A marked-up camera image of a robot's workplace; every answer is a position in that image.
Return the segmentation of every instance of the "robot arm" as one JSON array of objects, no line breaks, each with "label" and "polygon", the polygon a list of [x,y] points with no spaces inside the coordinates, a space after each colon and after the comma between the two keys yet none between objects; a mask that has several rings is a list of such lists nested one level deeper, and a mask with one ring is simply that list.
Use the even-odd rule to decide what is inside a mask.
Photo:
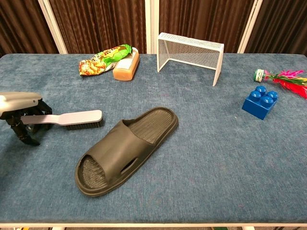
[{"label": "robot arm", "polygon": [[[52,109],[43,102],[42,96],[34,92],[0,92],[0,119],[6,122],[14,130],[18,138],[27,145],[37,146],[39,142],[32,139],[21,121],[24,115],[48,115]],[[36,132],[40,125],[35,125]]]}]

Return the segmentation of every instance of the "red feather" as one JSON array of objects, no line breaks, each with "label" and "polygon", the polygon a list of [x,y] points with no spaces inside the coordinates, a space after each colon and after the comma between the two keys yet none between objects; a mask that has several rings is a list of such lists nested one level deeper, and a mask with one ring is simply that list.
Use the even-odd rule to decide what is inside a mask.
[{"label": "red feather", "polygon": [[273,82],[280,83],[284,89],[291,90],[292,92],[297,93],[301,97],[304,97],[305,99],[307,99],[307,86],[296,85],[296,84],[289,83],[281,79],[273,79]]}]

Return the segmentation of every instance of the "brush bristles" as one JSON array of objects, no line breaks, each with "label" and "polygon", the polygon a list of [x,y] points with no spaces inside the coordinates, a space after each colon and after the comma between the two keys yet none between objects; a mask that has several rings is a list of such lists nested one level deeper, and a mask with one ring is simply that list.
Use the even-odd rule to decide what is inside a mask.
[{"label": "brush bristles", "polygon": [[104,124],[104,120],[101,119],[98,122],[70,125],[70,126],[66,126],[66,128],[68,130],[77,130],[77,129],[86,129],[86,128],[99,128],[99,127],[103,126],[103,124]]}]

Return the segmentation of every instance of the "orange soap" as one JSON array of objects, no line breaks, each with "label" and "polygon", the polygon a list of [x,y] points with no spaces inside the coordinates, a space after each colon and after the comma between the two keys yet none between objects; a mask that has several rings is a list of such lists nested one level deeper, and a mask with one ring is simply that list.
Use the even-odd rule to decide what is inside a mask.
[{"label": "orange soap", "polygon": [[113,77],[119,81],[130,81],[140,62],[140,55],[136,48],[132,48],[132,55],[127,55],[118,61],[113,69]]}]

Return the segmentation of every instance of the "brush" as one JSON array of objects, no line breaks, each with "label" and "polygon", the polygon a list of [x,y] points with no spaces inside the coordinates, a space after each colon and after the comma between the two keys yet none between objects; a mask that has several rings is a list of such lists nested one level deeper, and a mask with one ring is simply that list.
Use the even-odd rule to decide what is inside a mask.
[{"label": "brush", "polygon": [[104,123],[101,110],[66,113],[61,115],[30,115],[22,116],[25,125],[57,124],[68,130],[101,127]]}]

